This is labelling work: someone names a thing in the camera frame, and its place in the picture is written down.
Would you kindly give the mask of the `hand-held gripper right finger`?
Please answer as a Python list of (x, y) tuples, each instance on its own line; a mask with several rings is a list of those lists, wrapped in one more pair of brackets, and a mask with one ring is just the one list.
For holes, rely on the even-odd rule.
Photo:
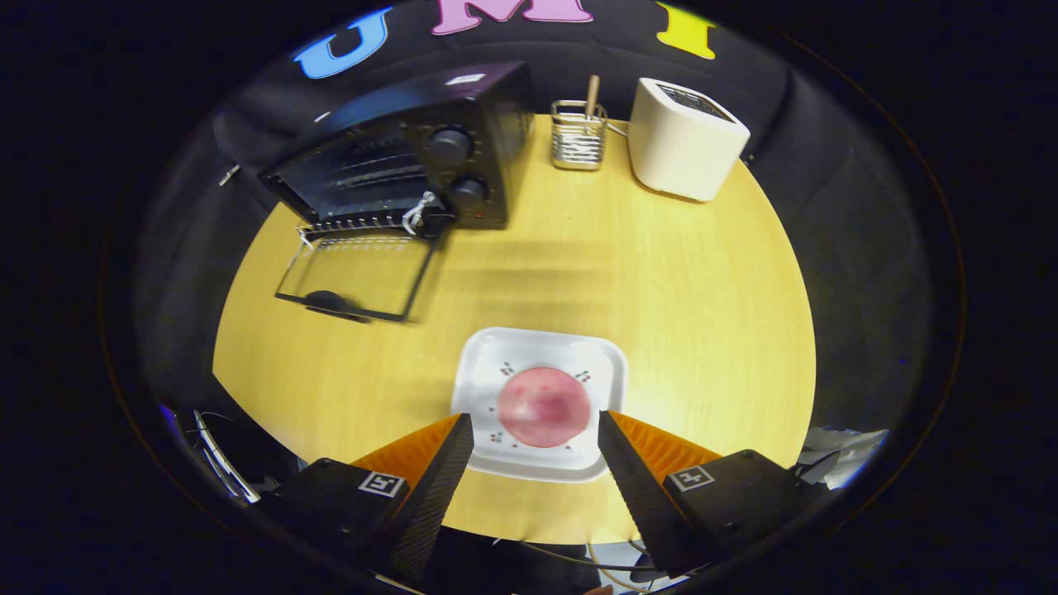
[(672, 578), (737, 557), (817, 501), (816, 485), (755, 450), (718, 455), (612, 410), (598, 414), (598, 449)]

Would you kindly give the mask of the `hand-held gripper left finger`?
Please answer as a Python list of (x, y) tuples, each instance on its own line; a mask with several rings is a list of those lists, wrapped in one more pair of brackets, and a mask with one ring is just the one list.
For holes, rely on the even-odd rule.
[(461, 413), (352, 463), (322, 457), (273, 491), (273, 520), (344, 564), (416, 587), (473, 448)]

